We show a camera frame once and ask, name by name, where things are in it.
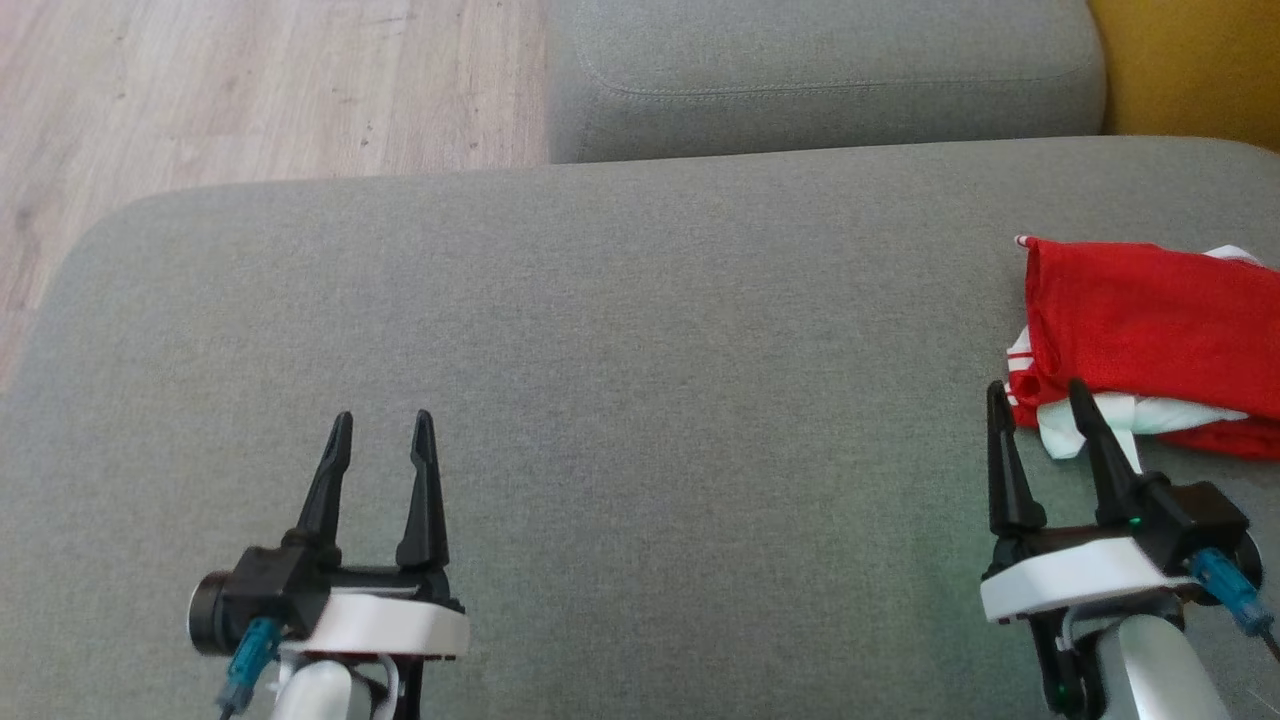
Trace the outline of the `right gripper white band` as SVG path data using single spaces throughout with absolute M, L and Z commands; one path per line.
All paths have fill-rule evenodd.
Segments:
M 1080 378 L 1068 386 L 1100 527 L 1143 528 L 1139 474 Z M 1047 527 L 1016 446 L 1004 383 L 986 391 L 989 532 Z M 1162 574 L 1132 538 L 1093 539 L 1021 560 L 980 584 L 988 621 L 1032 630 L 1044 702 L 1062 720 L 1198 720 L 1198 657 L 1183 629 L 1198 584 Z

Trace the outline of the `red and white jersey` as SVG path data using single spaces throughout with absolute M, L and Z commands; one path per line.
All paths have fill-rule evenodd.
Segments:
M 1018 245 L 1027 323 L 1006 352 L 1005 392 L 1051 457 L 1083 448 L 1068 400 L 1079 379 L 1129 459 L 1153 436 L 1280 462 L 1280 270 L 1233 245 Z

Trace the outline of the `grey sofa seat cushion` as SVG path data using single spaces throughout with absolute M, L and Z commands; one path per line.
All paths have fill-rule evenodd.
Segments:
M 1087 0 L 549 0 L 553 163 L 1097 135 Z

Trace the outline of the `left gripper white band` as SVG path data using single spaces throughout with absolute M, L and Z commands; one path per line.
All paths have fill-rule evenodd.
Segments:
M 335 416 L 292 528 L 293 544 L 337 548 L 353 428 L 352 413 Z M 426 409 L 415 419 L 410 459 L 413 489 L 396 562 L 406 571 L 443 570 L 449 541 L 435 427 Z M 298 720 L 424 720 L 426 666 L 463 657 L 471 634 L 470 618 L 448 591 L 438 600 L 428 585 L 337 589 L 314 633 L 298 643 Z

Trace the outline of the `yellow sofa back cushion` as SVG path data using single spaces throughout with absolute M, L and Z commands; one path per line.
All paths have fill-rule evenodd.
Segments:
M 1088 0 L 1107 135 L 1224 138 L 1280 154 L 1280 0 Z

